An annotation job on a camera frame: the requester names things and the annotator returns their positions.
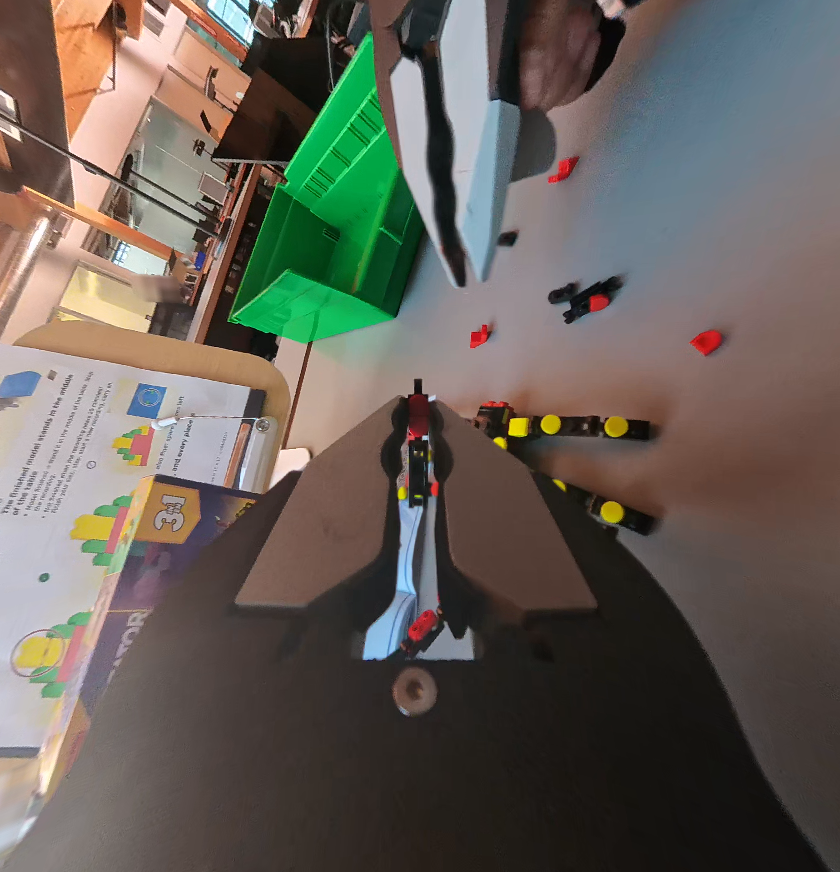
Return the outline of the small red black lego assembly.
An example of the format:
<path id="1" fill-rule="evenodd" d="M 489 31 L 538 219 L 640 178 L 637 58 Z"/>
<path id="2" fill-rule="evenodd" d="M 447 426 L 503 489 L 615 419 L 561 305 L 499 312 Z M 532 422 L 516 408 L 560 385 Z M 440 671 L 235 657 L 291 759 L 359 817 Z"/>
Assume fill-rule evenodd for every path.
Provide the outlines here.
<path id="1" fill-rule="evenodd" d="M 414 390 L 408 396 L 408 428 L 404 483 L 400 499 L 411 509 L 425 508 L 430 497 L 437 496 L 434 474 L 434 453 L 431 440 L 430 399 L 420 378 L 414 379 Z"/>

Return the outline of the black red lego leg piece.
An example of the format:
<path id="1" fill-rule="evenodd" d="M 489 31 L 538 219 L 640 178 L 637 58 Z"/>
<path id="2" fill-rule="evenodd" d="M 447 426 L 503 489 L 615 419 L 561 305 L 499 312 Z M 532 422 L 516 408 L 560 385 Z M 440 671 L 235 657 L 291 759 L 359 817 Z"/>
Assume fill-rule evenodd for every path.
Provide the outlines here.
<path id="1" fill-rule="evenodd" d="M 582 317 L 607 308 L 624 283 L 623 275 L 611 276 L 585 288 L 579 282 L 568 282 L 562 287 L 552 289 L 547 295 L 547 301 L 552 305 L 566 303 L 568 308 L 563 313 L 563 320 L 565 324 L 572 324 Z"/>

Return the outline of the black yellow lego spider model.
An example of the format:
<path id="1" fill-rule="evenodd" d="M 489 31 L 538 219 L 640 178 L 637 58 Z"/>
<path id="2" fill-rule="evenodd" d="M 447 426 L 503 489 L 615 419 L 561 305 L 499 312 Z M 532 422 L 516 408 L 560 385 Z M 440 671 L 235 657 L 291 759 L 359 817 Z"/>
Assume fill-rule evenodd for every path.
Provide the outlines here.
<path id="1" fill-rule="evenodd" d="M 504 451 L 513 452 L 520 441 L 534 441 L 543 437 L 595 438 L 609 441 L 650 442 L 655 437 L 653 425 L 646 420 L 622 416 L 519 416 L 504 401 L 482 404 L 475 416 L 468 420 L 476 430 Z M 650 535 L 657 525 L 653 516 L 623 502 L 594 494 L 584 488 L 556 480 L 556 486 L 573 496 L 610 533 L 619 529 L 637 535 Z M 426 651 L 445 629 L 440 605 L 417 612 L 414 621 L 405 627 L 404 638 L 397 651 L 410 658 Z"/>

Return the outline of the lego set box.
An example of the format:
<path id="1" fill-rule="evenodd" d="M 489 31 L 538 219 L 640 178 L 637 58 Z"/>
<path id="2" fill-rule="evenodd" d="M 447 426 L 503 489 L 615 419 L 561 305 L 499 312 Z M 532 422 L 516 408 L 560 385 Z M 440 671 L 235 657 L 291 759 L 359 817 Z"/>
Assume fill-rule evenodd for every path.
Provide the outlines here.
<path id="1" fill-rule="evenodd" d="M 60 658 L 36 682 L 59 707 L 42 747 L 39 794 L 54 795 L 79 756 L 94 709 L 164 595 L 199 552 L 254 506 L 261 494 L 155 475 L 113 509 L 76 522 L 82 551 L 104 569 L 92 609 L 48 632 Z"/>

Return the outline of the black flat panel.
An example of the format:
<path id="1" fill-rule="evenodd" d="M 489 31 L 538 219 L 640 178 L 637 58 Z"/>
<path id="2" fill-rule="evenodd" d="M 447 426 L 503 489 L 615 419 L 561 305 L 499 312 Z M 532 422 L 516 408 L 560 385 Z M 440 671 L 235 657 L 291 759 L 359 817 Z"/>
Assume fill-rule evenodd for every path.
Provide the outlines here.
<path id="1" fill-rule="evenodd" d="M 284 168 L 312 128 L 318 112 L 268 73 L 257 70 L 211 159 Z"/>

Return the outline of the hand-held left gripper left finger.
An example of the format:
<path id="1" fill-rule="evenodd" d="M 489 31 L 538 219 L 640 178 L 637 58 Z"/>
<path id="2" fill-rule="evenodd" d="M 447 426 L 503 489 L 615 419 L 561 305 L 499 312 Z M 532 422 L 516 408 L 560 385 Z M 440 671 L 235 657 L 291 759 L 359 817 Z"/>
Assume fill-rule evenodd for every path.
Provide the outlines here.
<path id="1" fill-rule="evenodd" d="M 402 400 L 392 398 L 315 456 L 236 597 L 240 609 L 342 605 L 368 629 L 395 594 L 401 521 Z"/>

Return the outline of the open lego instruction booklet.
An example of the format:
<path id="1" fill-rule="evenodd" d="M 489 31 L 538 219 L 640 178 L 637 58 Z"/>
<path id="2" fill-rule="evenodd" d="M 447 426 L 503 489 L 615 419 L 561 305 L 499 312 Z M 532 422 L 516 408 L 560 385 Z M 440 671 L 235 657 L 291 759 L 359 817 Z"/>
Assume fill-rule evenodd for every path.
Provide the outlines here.
<path id="1" fill-rule="evenodd" d="M 400 539 L 394 594 L 365 633 L 362 660 L 381 661 L 405 649 L 416 650 L 436 626 L 437 607 L 432 595 L 435 571 L 425 551 L 435 542 L 437 504 L 436 496 L 425 506 L 412 507 L 406 500 L 398 503 Z"/>

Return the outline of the wooden board with printed sheet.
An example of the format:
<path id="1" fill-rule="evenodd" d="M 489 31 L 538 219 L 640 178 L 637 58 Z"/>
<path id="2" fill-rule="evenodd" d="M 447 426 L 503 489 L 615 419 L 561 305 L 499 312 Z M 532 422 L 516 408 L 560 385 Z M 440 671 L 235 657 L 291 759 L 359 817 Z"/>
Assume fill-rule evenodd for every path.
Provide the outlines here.
<path id="1" fill-rule="evenodd" d="M 290 406 L 243 352 L 89 322 L 0 344 L 0 760 L 36 758 L 59 703 L 48 632 L 95 605 L 76 522 L 162 475 L 261 493 Z"/>

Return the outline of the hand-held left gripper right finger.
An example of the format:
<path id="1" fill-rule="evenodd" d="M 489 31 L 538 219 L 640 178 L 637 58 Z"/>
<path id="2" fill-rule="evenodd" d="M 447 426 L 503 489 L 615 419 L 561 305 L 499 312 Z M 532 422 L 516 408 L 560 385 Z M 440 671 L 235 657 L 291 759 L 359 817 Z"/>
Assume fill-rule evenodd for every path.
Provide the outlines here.
<path id="1" fill-rule="evenodd" d="M 439 603 L 477 656 L 513 644 L 560 656 L 571 624 L 597 616 L 600 538 L 586 537 L 556 487 L 442 400 L 432 403 L 439 483 L 435 527 Z"/>

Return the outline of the person's right hand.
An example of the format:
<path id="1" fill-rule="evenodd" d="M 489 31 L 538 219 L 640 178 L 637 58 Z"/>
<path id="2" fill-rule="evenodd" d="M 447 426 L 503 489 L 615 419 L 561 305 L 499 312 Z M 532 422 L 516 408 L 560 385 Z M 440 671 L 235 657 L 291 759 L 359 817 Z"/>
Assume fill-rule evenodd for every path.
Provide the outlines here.
<path id="1" fill-rule="evenodd" d="M 534 1 L 520 39 L 521 107 L 548 113 L 585 91 L 600 47 L 593 1 Z"/>

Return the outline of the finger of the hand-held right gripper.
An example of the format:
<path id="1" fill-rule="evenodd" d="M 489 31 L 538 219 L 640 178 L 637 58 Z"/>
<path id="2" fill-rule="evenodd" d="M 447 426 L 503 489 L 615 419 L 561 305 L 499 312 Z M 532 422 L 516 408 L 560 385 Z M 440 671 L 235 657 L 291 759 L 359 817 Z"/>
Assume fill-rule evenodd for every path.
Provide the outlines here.
<path id="1" fill-rule="evenodd" d="M 454 139 L 459 241 L 478 282 L 491 272 L 521 125 L 523 2 L 449 2 L 439 39 Z"/>
<path id="2" fill-rule="evenodd" d="M 403 175 L 448 279 L 466 284 L 466 254 L 457 230 L 455 141 L 438 59 L 400 59 L 390 76 Z"/>

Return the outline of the green storage bin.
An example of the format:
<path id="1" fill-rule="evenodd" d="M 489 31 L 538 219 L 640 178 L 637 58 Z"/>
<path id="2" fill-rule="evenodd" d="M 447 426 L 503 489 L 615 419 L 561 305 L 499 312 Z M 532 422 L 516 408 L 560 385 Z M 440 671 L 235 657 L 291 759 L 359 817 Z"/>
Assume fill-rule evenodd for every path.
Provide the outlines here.
<path id="1" fill-rule="evenodd" d="M 367 35 L 275 187 L 229 321 L 308 343 L 394 319 L 422 239 Z"/>

